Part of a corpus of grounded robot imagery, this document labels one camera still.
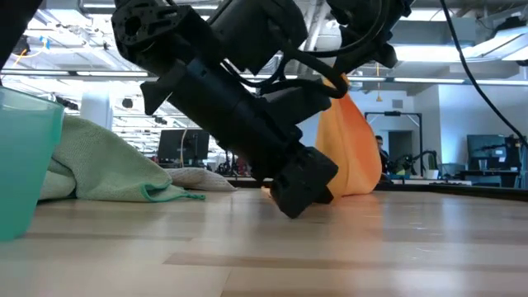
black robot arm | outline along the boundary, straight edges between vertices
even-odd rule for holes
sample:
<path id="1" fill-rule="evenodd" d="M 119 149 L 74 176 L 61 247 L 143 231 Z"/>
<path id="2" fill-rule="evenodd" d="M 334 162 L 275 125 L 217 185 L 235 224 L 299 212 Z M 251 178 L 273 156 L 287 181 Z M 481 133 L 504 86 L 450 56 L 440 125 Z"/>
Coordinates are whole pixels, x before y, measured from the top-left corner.
<path id="1" fill-rule="evenodd" d="M 172 1 L 115 0 L 112 16 L 120 54 L 159 76 L 141 85 L 145 112 L 164 101 L 207 130 L 223 149 L 242 156 L 258 181 L 273 178 L 271 194 L 285 214 L 295 218 L 314 202 L 328 203 L 327 184 L 337 166 L 315 148 L 305 148 L 297 124 L 343 97 L 342 73 L 372 59 L 396 63 L 387 41 L 410 0 L 328 0 L 342 24 L 342 48 L 303 52 L 308 32 L 293 0 L 224 0 L 204 21 L 189 5 Z M 257 74 L 277 53 L 277 73 L 248 82 L 238 72 Z M 333 67 L 318 58 L 337 56 Z M 328 79 L 285 79 L 285 64 L 298 60 Z M 243 83 L 259 88 L 251 94 Z"/>

plastic cup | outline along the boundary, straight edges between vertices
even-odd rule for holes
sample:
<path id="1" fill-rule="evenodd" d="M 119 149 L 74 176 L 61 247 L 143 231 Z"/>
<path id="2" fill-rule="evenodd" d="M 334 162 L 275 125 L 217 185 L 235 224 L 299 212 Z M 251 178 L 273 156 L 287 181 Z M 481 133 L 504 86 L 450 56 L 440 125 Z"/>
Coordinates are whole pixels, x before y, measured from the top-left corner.
<path id="1" fill-rule="evenodd" d="M 63 113 L 56 102 L 0 87 L 0 241 L 31 224 Z"/>

ceiling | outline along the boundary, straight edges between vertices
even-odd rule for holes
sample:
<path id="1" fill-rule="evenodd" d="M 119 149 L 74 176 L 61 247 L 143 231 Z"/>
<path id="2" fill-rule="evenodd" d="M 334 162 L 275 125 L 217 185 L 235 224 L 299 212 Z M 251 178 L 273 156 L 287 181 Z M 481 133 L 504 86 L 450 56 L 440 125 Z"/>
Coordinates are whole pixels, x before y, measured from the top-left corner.
<path id="1" fill-rule="evenodd" d="M 329 7 L 324 0 L 295 0 L 304 14 L 309 38 L 301 46 L 304 50 L 332 50 L 341 44 L 339 29 Z M 212 15 L 218 6 L 216 1 L 185 1 L 190 3 L 204 18 Z M 456 1 L 447 0 L 453 17 L 457 19 L 457 31 L 463 42 L 468 45 L 481 45 L 489 38 L 493 27 L 504 21 L 505 17 L 520 15 L 526 17 L 528 5 L 526 0 L 487 0 Z M 81 0 L 65 2 L 47 0 L 28 24 L 26 34 L 31 45 L 30 58 L 17 61 L 12 55 L 4 69 L 42 69 L 42 70 L 73 70 L 73 71 L 119 71 L 143 72 L 132 63 L 122 59 L 116 50 L 116 43 L 111 28 L 111 0 Z M 407 55 L 409 61 L 401 61 L 395 68 L 388 69 L 376 63 L 368 63 L 358 68 L 355 75 L 365 76 L 395 76 L 409 78 L 460 78 L 464 76 L 455 60 L 444 62 L 411 61 L 417 54 L 406 52 L 406 47 L 417 48 L 424 45 L 422 54 L 437 56 L 431 50 L 434 47 L 452 48 L 451 39 L 447 34 L 445 17 L 440 11 L 437 0 L 417 0 L 413 4 L 413 14 L 402 19 L 393 29 L 394 38 L 391 43 L 396 47 L 399 57 Z M 528 35 L 519 36 L 515 48 L 505 49 L 500 56 L 488 58 L 483 62 L 482 55 L 476 55 L 471 68 L 477 78 L 509 78 L 519 71 L 513 61 L 502 61 L 511 54 L 507 50 L 516 51 L 528 45 Z M 325 59 L 331 64 L 332 59 Z M 274 64 L 263 70 L 272 73 Z M 288 64 L 286 74 L 300 75 L 310 73 L 303 65 L 295 62 Z M 195 126 L 170 104 L 163 104 L 157 115 L 167 120 L 167 125 L 156 124 L 151 117 L 144 116 L 144 104 L 139 89 L 141 79 L 126 78 L 63 78 L 39 76 L 11 76 L 2 78 L 4 85 L 29 92 L 38 96 L 48 96 L 55 93 L 81 105 L 84 90 L 106 89 L 114 98 L 115 114 L 114 130 L 130 143 L 141 146 L 145 151 L 155 149 L 158 145 L 159 132 L 162 128 L 182 129 L 187 125 Z M 381 84 L 365 82 L 364 92 L 378 89 L 400 90 L 412 95 L 416 86 L 412 84 Z M 133 108 L 124 108 L 121 104 L 124 98 L 132 99 Z"/>

wooden surface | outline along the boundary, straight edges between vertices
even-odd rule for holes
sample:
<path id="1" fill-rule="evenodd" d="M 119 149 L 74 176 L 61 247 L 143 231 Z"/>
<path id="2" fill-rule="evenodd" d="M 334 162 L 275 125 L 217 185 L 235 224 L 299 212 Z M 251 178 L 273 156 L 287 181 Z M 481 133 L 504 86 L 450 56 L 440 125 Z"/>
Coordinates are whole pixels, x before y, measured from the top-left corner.
<path id="1" fill-rule="evenodd" d="M 41 205 L 2 297 L 528 295 L 528 204 L 375 193 L 290 220 L 260 190 Z"/>

person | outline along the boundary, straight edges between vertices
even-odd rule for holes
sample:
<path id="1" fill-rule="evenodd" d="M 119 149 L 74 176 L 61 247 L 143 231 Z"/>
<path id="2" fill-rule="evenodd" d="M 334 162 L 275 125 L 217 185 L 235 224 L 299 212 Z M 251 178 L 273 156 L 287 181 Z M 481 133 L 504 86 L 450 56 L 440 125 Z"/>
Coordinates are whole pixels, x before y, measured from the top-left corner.
<path id="1" fill-rule="evenodd" d="M 387 172 L 387 162 L 389 161 L 389 153 L 383 150 L 383 137 L 376 135 L 376 141 L 378 142 L 379 157 L 381 158 L 381 170 L 382 173 Z"/>

